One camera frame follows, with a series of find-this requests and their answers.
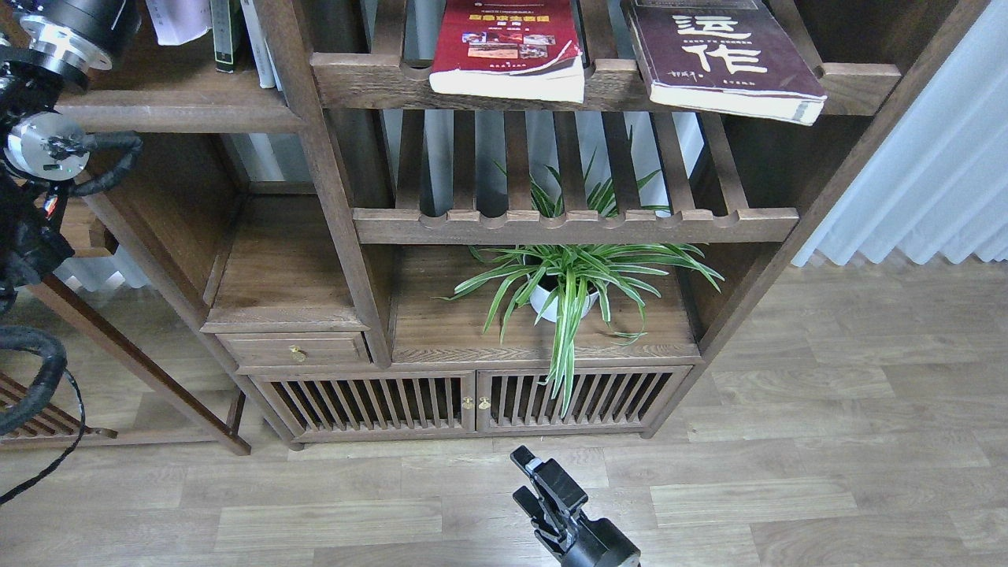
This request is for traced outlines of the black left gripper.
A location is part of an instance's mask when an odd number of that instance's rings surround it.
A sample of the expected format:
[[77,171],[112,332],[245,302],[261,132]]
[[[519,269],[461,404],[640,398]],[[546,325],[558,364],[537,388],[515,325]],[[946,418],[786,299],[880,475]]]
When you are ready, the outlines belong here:
[[66,89],[89,89],[90,69],[114,69],[140,29],[136,1],[12,1],[13,15],[28,33],[11,62],[49,72]]

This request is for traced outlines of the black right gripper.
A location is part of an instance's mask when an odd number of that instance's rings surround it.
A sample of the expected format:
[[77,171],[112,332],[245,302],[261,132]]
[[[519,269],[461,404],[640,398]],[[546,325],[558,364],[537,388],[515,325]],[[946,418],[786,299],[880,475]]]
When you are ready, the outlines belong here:
[[535,491],[520,487],[513,499],[532,522],[534,535],[561,566],[639,566],[641,551],[609,519],[587,519],[587,492],[554,459],[543,461],[525,446],[511,453]]

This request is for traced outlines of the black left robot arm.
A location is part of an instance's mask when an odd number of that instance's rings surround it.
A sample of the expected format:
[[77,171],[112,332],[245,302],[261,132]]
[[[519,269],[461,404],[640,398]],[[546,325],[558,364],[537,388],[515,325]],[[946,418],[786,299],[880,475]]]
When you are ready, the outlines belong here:
[[119,64],[137,35],[134,1],[12,1],[26,47],[2,40],[2,309],[19,287],[41,284],[73,248],[61,235],[66,201],[108,191],[134,168],[136,132],[86,133],[55,110],[82,94],[91,69]]

